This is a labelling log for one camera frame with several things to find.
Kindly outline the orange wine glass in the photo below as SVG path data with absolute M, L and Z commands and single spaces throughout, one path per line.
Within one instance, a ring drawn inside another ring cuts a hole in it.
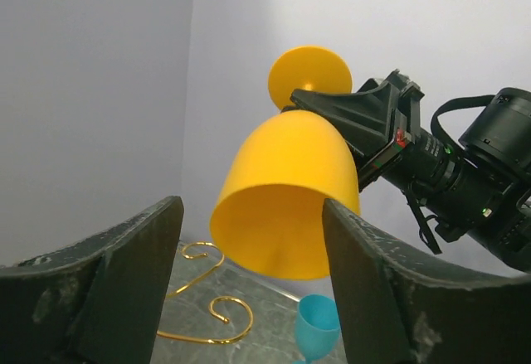
M 320 46 L 299 46 L 270 69 L 279 113 L 239 148 L 210 220 L 214 244 L 237 265 L 292 280 L 329 275 L 322 221 L 326 199 L 359 212 L 358 173 L 339 131 L 325 118 L 288 109 L 293 90 L 346 94 L 344 60 Z

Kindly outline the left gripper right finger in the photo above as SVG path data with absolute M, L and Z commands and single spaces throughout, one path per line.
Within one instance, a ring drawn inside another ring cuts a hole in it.
M 437 259 L 332 199 L 322 220 L 348 362 L 529 362 L 527 275 Z

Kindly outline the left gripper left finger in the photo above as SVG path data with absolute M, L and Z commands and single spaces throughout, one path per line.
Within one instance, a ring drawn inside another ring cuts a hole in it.
M 184 206 L 166 197 L 127 221 L 1 270 L 4 363 L 147 363 Z

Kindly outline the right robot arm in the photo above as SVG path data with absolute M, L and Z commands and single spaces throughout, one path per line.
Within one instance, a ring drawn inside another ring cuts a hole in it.
M 440 114 L 480 110 L 458 140 L 437 116 L 429 129 L 421 126 L 422 96 L 395 70 L 350 94 L 295 89 L 290 107 L 316 113 L 340 132 L 360 188 L 384 178 L 402 192 L 432 253 L 440 253 L 440 240 L 468 235 L 509 267 L 529 272 L 529 92 L 507 87 L 447 101 Z

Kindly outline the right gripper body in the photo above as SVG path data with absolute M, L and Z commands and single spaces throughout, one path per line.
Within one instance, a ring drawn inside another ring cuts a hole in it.
M 384 79 L 368 79 L 357 94 L 359 188 L 382 177 L 401 190 L 447 189 L 455 179 L 455 155 L 421 126 L 420 86 L 394 70 Z

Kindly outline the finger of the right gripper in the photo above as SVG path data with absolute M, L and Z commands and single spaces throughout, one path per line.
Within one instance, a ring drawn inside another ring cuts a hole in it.
M 296 89 L 290 97 L 299 109 L 328 120 L 343 136 L 357 159 L 369 159 L 390 141 L 394 86 L 368 81 L 352 94 L 325 94 Z

